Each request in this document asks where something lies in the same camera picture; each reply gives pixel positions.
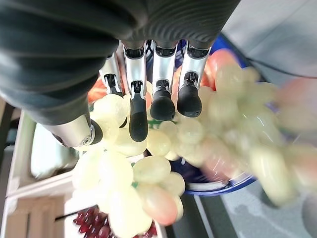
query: grape bunch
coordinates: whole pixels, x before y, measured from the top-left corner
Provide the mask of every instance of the grape bunch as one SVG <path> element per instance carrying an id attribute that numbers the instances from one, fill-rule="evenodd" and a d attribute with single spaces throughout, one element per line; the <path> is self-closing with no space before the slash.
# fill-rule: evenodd
<path id="1" fill-rule="evenodd" d="M 80 226 L 79 233 L 85 233 L 84 238 L 118 238 L 109 226 L 108 215 L 100 212 L 97 206 L 78 212 L 73 222 Z M 157 236 L 157 231 L 152 222 L 148 231 L 133 238 L 152 238 L 154 236 Z"/>
<path id="2" fill-rule="evenodd" d="M 74 168 L 73 185 L 90 193 L 119 238 L 143 235 L 153 220 L 167 226 L 183 216 L 179 196 L 185 182 L 163 156 L 148 156 L 132 166 L 116 151 L 91 149 Z"/>

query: green grape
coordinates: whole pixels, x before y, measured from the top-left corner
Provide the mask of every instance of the green grape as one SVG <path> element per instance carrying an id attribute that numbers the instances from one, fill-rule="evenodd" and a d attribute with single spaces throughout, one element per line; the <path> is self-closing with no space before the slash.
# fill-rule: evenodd
<path id="1" fill-rule="evenodd" d="M 120 126 L 127 118 L 128 106 L 122 97 L 116 94 L 108 94 L 102 99 L 95 101 L 94 112 L 107 118 L 113 118 Z"/>
<path id="2" fill-rule="evenodd" d="M 242 96 L 246 90 L 245 77 L 237 64 L 224 65 L 216 73 L 217 93 Z"/>
<path id="3" fill-rule="evenodd" d="M 198 144 L 204 135 L 203 126 L 196 119 L 184 118 L 178 124 L 177 137 L 182 143 Z"/>
<path id="4" fill-rule="evenodd" d="M 133 181 L 133 170 L 122 154 L 106 151 L 100 158 L 99 176 L 103 186 L 109 190 L 124 189 Z"/>
<path id="5" fill-rule="evenodd" d="M 102 150 L 91 150 L 81 156 L 73 170 L 72 182 L 75 189 L 90 190 L 98 185 L 98 168 L 102 154 Z"/>
<path id="6" fill-rule="evenodd" d="M 164 156 L 171 148 L 170 139 L 158 130 L 149 130 L 147 142 L 147 149 L 152 155 Z"/>
<path id="7" fill-rule="evenodd" d="M 175 196 L 181 196 L 185 191 L 185 181 L 179 173 L 170 172 L 160 183 L 159 186 Z"/>
<path id="8" fill-rule="evenodd" d="M 165 133 L 171 141 L 175 138 L 177 134 L 177 126 L 170 120 L 162 121 L 158 128 L 159 131 Z"/>
<path id="9" fill-rule="evenodd" d="M 158 183 L 170 173 L 170 163 L 162 156 L 148 156 L 133 166 L 134 181 Z"/>
<path id="10" fill-rule="evenodd" d="M 177 217 L 176 217 L 176 221 L 179 221 L 183 215 L 184 215 L 184 207 L 183 207 L 183 203 L 182 200 L 180 200 L 179 196 L 174 196 L 174 201 L 176 203 L 177 206 Z"/>
<path id="11" fill-rule="evenodd" d="M 112 149 L 126 156 L 136 156 L 142 154 L 147 148 L 147 140 L 142 142 L 134 141 L 129 133 L 129 129 L 120 128 L 119 136 L 114 142 Z"/>
<path id="12" fill-rule="evenodd" d="M 108 217 L 112 231 L 120 238 L 132 238 L 137 235 L 142 227 L 140 220 L 147 224 L 149 220 L 152 222 L 151 218 L 147 219 L 144 215 L 141 199 L 132 187 L 112 193 Z"/>
<path id="13" fill-rule="evenodd" d="M 273 203 L 283 205 L 297 195 L 283 155 L 278 150 L 258 145 L 250 150 L 249 157 L 252 172 Z"/>

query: red fruit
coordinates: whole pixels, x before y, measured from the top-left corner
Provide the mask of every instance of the red fruit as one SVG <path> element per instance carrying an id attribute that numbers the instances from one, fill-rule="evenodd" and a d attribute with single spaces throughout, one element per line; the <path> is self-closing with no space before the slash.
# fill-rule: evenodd
<path id="1" fill-rule="evenodd" d="M 211 70 L 211 77 L 216 78 L 218 69 L 226 64 L 236 63 L 234 54 L 228 49 L 219 49 L 215 51 L 207 60 Z"/>
<path id="2" fill-rule="evenodd" d="M 104 86 L 101 77 L 99 77 L 93 88 L 88 92 L 88 102 L 93 103 L 94 101 L 103 98 L 105 95 L 107 95 L 106 87 Z"/>
<path id="3" fill-rule="evenodd" d="M 82 212 L 78 213 L 77 218 L 73 220 L 73 222 L 76 225 L 82 225 L 82 224 L 84 224 L 84 221 L 85 221 L 85 216 L 84 216 L 84 213 L 82 213 Z"/>
<path id="4" fill-rule="evenodd" d="M 155 235 L 155 236 L 158 235 L 157 229 L 156 229 L 155 225 L 154 225 L 154 226 L 151 226 L 150 229 L 149 229 L 149 231 L 150 231 L 153 235 Z"/>
<path id="5" fill-rule="evenodd" d="M 79 228 L 79 233 L 86 233 L 89 230 L 89 226 L 86 224 L 82 224 Z"/>
<path id="6" fill-rule="evenodd" d="M 110 227 L 108 226 L 103 226 L 101 227 L 101 229 L 99 230 L 99 238 L 108 238 L 108 236 L 110 235 Z"/>
<path id="7" fill-rule="evenodd" d="M 93 223 L 95 223 L 95 218 L 94 218 L 93 216 L 87 217 L 87 218 L 85 219 L 85 224 L 91 225 L 91 224 L 93 224 Z"/>

